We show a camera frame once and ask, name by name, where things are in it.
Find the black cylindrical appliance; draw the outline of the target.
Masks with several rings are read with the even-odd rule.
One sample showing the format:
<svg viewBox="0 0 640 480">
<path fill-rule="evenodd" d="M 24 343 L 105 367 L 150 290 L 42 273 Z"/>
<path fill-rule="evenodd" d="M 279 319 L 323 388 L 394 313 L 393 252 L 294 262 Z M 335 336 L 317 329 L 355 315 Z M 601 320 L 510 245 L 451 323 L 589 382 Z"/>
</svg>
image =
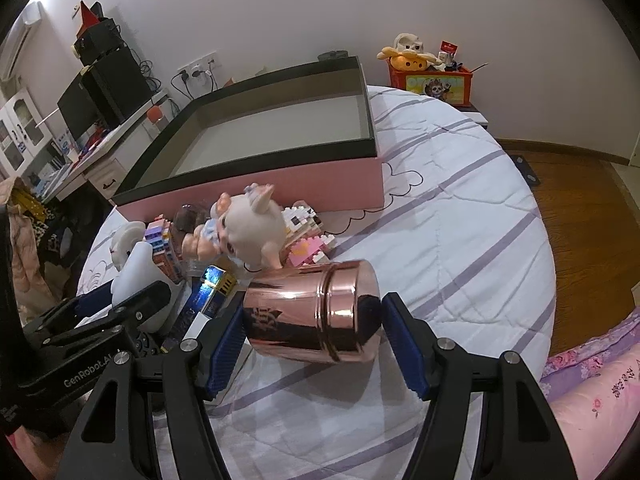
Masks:
<svg viewBox="0 0 640 480">
<path fill-rule="evenodd" d="M 341 58 L 348 58 L 348 57 L 349 57 L 349 53 L 347 50 L 331 50 L 331 51 L 320 53 L 318 55 L 318 61 L 319 62 L 335 61 L 335 60 L 340 60 Z"/>
</svg>

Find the black speaker box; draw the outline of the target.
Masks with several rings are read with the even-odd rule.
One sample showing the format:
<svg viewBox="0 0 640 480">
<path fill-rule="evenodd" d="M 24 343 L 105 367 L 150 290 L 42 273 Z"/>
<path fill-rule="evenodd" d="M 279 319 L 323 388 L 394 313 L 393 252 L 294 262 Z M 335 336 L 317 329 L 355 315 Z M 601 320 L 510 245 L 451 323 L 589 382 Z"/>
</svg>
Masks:
<svg viewBox="0 0 640 480">
<path fill-rule="evenodd" d="M 124 45 L 117 24 L 106 18 L 84 31 L 73 44 L 83 66 L 91 65 L 100 58 Z"/>
</svg>

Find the rose gold metal canister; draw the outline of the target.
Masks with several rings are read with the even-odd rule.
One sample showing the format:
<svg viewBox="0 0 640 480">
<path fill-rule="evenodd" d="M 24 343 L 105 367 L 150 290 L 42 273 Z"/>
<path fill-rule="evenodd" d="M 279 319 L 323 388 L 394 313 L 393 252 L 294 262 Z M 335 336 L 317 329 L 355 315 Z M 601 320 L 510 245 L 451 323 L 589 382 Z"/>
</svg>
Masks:
<svg viewBox="0 0 640 480">
<path fill-rule="evenodd" d="M 263 356 L 308 363 L 365 363 L 378 353 L 382 306 L 366 260 L 257 274 L 243 299 L 245 333 Z"/>
</svg>

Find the pastel brick block model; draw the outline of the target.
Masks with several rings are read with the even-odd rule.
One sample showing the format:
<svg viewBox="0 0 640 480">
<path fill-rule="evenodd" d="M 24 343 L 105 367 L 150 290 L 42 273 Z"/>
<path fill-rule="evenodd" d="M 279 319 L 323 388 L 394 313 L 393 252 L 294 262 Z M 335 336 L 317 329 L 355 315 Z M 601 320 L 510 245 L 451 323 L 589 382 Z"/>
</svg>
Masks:
<svg viewBox="0 0 640 480">
<path fill-rule="evenodd" d="M 146 226 L 143 240 L 152 247 L 152 260 L 155 265 L 171 281 L 176 284 L 180 283 L 184 276 L 172 238 L 171 222 L 163 216 L 156 217 Z"/>
</svg>

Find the white glass door cabinet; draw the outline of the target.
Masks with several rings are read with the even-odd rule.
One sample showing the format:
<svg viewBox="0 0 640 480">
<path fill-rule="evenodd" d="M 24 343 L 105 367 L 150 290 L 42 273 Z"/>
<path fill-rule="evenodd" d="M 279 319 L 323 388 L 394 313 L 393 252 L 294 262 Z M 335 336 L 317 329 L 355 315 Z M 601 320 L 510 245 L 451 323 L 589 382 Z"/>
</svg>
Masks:
<svg viewBox="0 0 640 480">
<path fill-rule="evenodd" d="M 1 168 L 9 177 L 39 172 L 53 140 L 26 89 L 18 90 L 1 109 Z"/>
</svg>

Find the white air conditioner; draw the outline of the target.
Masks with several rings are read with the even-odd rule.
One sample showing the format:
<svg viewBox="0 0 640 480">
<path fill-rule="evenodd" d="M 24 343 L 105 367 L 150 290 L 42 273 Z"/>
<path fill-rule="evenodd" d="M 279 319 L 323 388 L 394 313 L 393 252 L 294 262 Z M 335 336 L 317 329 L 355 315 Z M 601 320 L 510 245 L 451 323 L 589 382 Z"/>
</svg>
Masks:
<svg viewBox="0 0 640 480">
<path fill-rule="evenodd" d="M 43 7 L 40 1 L 32 1 L 18 16 L 6 39 L 1 44 L 0 76 L 2 81 L 13 77 L 15 66 L 24 47 L 42 21 Z"/>
</svg>

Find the pink box with black rim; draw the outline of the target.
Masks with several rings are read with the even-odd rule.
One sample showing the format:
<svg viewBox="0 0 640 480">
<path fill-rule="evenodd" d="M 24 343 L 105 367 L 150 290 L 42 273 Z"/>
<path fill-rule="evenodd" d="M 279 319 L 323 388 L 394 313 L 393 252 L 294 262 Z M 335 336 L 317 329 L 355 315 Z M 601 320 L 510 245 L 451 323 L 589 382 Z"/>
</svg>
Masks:
<svg viewBox="0 0 640 480">
<path fill-rule="evenodd" d="M 113 198 L 130 220 L 209 207 L 251 183 L 282 205 L 378 208 L 382 158 L 368 87 L 348 56 L 266 73 L 189 103 L 127 172 Z"/>
</svg>

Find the yellow plush toy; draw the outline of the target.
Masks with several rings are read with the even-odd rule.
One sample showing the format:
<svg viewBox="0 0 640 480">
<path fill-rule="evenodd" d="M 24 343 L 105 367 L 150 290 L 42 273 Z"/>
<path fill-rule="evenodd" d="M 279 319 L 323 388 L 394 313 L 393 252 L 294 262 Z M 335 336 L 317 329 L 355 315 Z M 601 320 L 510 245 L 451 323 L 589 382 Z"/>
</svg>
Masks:
<svg viewBox="0 0 640 480">
<path fill-rule="evenodd" d="M 424 70 L 439 70 L 443 72 L 446 64 L 436 55 L 426 52 L 423 42 L 410 32 L 401 32 L 396 36 L 391 47 L 384 47 L 376 58 L 387 61 L 395 70 L 401 72 L 423 72 Z"/>
</svg>

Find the blue gold rectangular pack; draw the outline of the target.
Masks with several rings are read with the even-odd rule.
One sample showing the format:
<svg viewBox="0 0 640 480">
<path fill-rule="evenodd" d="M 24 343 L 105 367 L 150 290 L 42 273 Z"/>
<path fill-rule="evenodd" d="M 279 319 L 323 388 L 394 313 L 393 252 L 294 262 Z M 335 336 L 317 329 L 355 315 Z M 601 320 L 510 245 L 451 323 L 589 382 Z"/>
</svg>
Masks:
<svg viewBox="0 0 640 480">
<path fill-rule="evenodd" d="M 167 335 L 174 344 L 196 334 L 208 320 L 212 320 L 224 306 L 238 280 L 229 271 L 219 266 L 209 266 L 192 283 L 189 298 L 178 314 Z"/>
</svg>

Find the white desk with drawers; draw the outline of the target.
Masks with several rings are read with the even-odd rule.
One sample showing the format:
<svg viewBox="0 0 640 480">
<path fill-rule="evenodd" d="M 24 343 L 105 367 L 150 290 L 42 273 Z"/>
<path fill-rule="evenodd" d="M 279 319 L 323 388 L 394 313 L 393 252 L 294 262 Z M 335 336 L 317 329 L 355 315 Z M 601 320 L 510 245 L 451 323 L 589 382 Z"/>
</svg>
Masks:
<svg viewBox="0 0 640 480">
<path fill-rule="evenodd" d="M 160 129 L 148 117 L 154 105 L 160 108 L 160 123 L 169 119 L 171 105 L 165 89 L 155 93 L 126 122 L 107 133 L 106 137 L 77 164 L 61 170 L 46 187 L 41 197 L 44 204 L 65 200 L 84 184 L 91 184 L 106 200 L 113 199 L 119 185 L 134 166 Z"/>
</svg>

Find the white cat shaped cup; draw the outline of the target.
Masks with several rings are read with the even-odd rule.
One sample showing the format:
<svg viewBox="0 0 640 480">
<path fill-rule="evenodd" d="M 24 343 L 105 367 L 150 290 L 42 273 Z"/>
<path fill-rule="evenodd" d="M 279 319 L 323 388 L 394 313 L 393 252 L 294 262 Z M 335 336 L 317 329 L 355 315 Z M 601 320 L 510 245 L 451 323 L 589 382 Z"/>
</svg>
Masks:
<svg viewBox="0 0 640 480">
<path fill-rule="evenodd" d="M 175 283 L 153 262 L 153 249 L 144 240 L 145 224 L 141 221 L 126 222 L 114 234 L 110 253 L 118 271 L 111 284 L 112 307 L 120 307 L 126 300 L 141 292 L 146 286 L 160 281 L 169 286 L 169 304 L 163 306 L 142 324 L 149 333 L 166 334 L 169 322 L 176 318 L 184 282 Z"/>
</svg>

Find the black computer monitor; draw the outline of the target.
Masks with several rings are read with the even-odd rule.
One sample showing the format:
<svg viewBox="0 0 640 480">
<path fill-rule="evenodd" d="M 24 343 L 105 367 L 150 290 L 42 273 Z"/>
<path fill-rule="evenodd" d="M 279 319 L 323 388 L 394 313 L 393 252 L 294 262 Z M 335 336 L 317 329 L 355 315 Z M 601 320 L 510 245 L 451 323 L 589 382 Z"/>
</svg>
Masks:
<svg viewBox="0 0 640 480">
<path fill-rule="evenodd" d="M 111 129 L 101 110 L 104 103 L 104 95 L 96 81 L 78 73 L 58 99 L 58 110 L 75 140 L 79 140 L 92 126 L 105 131 Z"/>
</svg>

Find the pink white brick figure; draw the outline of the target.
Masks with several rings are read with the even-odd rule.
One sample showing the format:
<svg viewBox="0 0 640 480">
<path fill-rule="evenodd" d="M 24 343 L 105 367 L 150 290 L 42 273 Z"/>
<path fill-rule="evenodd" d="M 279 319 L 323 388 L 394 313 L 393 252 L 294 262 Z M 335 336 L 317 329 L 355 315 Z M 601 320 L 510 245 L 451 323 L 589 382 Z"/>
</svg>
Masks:
<svg viewBox="0 0 640 480">
<path fill-rule="evenodd" d="M 329 253 L 335 246 L 335 236 L 323 229 L 323 223 L 303 200 L 282 210 L 286 239 L 281 249 L 284 266 L 299 268 L 330 262 Z"/>
</svg>

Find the white wall power strip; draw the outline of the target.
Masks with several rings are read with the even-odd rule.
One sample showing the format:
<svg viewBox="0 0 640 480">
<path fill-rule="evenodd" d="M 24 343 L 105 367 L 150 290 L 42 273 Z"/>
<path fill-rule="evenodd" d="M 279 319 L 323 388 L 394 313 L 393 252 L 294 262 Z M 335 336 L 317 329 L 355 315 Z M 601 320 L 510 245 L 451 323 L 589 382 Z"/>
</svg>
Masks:
<svg viewBox="0 0 640 480">
<path fill-rule="evenodd" d="M 201 74 L 210 75 L 219 66 L 219 58 L 216 51 L 203 55 L 196 60 L 186 63 L 176 70 L 178 75 L 187 74 L 190 78 L 198 78 Z"/>
</svg>

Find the black computer tower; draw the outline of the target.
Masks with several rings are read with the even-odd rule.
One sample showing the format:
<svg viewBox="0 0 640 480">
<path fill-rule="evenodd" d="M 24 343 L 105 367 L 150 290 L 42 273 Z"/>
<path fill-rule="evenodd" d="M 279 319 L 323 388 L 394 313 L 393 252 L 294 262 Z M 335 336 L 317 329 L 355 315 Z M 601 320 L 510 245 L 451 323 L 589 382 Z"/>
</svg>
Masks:
<svg viewBox="0 0 640 480">
<path fill-rule="evenodd" d="M 107 53 L 81 74 L 81 84 L 107 128 L 114 129 L 152 98 L 128 47 Z"/>
</svg>

